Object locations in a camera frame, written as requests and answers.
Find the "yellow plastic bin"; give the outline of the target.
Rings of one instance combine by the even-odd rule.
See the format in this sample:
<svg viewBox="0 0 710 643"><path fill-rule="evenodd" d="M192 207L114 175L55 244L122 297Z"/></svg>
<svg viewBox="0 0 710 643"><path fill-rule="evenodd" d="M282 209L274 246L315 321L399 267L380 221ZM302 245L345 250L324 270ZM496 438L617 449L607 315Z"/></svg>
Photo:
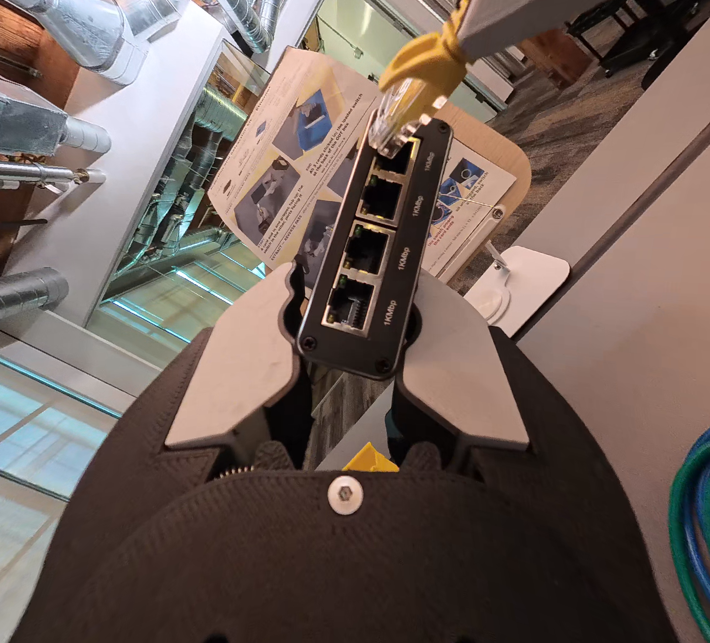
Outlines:
<svg viewBox="0 0 710 643"><path fill-rule="evenodd" d="M399 472L400 469L395 462L378 452L373 444L368 442L342 470L356 472Z"/></svg>

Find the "black ethernet switch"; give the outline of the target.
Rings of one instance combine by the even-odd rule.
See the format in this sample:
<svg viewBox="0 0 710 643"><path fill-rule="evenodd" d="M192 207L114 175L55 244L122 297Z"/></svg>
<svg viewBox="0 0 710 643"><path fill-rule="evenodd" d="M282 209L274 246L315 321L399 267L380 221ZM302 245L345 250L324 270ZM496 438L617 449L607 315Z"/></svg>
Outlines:
<svg viewBox="0 0 710 643"><path fill-rule="evenodd" d="M300 324L307 362L371 380L394 374L452 140L435 120L389 159L364 137Z"/></svg>

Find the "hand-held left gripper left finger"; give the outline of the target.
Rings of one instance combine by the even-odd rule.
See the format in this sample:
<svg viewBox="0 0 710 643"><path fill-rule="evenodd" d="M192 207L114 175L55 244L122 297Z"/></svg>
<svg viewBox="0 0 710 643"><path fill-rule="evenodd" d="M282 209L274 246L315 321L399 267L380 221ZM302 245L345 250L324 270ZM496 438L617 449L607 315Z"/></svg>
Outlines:
<svg viewBox="0 0 710 643"><path fill-rule="evenodd" d="M263 443L277 441L291 461L304 461L308 373L295 339L304 299L304 271L289 263L222 314L167 433L168 449L218 447L234 461L254 461Z"/></svg>

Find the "instruction board on white stand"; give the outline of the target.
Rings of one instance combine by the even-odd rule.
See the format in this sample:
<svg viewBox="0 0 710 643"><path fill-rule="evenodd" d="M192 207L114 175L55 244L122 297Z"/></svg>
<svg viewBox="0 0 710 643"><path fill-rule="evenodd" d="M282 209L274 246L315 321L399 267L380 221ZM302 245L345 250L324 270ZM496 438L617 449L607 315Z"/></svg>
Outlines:
<svg viewBox="0 0 710 643"><path fill-rule="evenodd" d="M209 189L221 219L268 268L305 260L308 289L380 97L347 65L288 47ZM519 147L452 104L436 119L454 139L422 268L449 283L519 206L531 168Z"/></svg>

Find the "black office chair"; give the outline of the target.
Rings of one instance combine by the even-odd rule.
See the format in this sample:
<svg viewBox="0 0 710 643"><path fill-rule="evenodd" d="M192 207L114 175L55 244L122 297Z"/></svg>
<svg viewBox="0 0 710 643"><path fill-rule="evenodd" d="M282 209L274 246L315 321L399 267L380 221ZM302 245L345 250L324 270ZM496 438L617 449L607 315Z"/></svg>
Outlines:
<svg viewBox="0 0 710 643"><path fill-rule="evenodd" d="M696 28L688 30L686 23L703 1L606 0L566 22L565 32L591 52L606 78L642 60L652 61L641 81L641 88L647 90L697 33ZM601 54L585 34L607 19L613 19L622 34Z"/></svg>

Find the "silver ceiling ducts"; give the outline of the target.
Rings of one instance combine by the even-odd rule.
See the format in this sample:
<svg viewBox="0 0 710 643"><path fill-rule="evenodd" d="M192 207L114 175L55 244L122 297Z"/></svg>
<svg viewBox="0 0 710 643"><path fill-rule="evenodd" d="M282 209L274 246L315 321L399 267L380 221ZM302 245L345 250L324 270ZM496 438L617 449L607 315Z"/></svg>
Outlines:
<svg viewBox="0 0 710 643"><path fill-rule="evenodd" d="M66 192L46 201L11 266L29 297L85 326L113 276L182 248L220 144L246 115L207 81L222 44L269 50L282 0L2 0L33 17L80 68L66 110L1 81L1 186Z"/></svg>

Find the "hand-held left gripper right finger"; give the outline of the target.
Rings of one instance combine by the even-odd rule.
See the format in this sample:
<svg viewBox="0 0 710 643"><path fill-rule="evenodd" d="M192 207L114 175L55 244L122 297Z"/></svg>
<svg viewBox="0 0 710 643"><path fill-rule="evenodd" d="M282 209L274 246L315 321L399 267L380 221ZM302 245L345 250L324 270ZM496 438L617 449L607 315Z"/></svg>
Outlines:
<svg viewBox="0 0 710 643"><path fill-rule="evenodd" d="M395 380L395 425L410 443L439 445L444 459L470 446L524 452L530 439L481 314L429 274L413 306L420 331Z"/></svg>

